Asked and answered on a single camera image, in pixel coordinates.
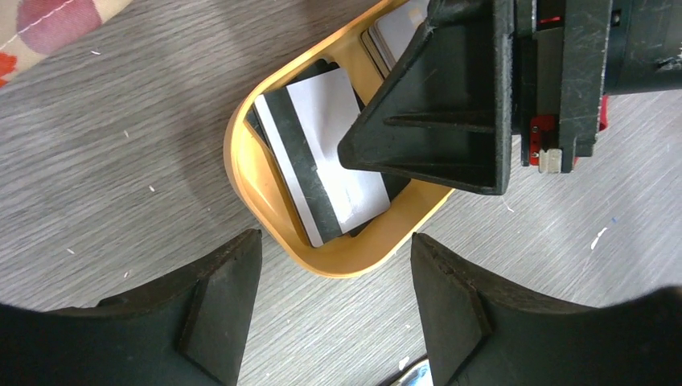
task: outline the plastic tray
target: plastic tray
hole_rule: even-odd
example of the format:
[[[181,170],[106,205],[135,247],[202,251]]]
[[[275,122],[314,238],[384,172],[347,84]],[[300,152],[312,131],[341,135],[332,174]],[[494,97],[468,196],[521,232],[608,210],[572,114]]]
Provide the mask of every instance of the plastic tray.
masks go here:
[[[343,236],[312,248],[267,145],[246,121],[256,97],[280,88],[319,59],[345,68],[353,87],[368,103],[383,81],[365,51],[360,34],[379,17],[405,3],[384,0],[261,82],[239,105],[228,124],[224,162],[232,187],[265,229],[303,268],[324,277],[356,277],[393,256],[444,204],[449,187],[412,180],[383,215],[358,236]]]

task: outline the card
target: card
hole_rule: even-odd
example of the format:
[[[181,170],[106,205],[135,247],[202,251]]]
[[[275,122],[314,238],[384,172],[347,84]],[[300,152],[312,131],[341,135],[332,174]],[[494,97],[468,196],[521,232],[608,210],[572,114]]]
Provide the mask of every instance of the card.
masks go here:
[[[255,110],[314,247],[388,210],[388,190],[408,182],[339,163],[337,146],[360,112],[342,68],[260,95]]]

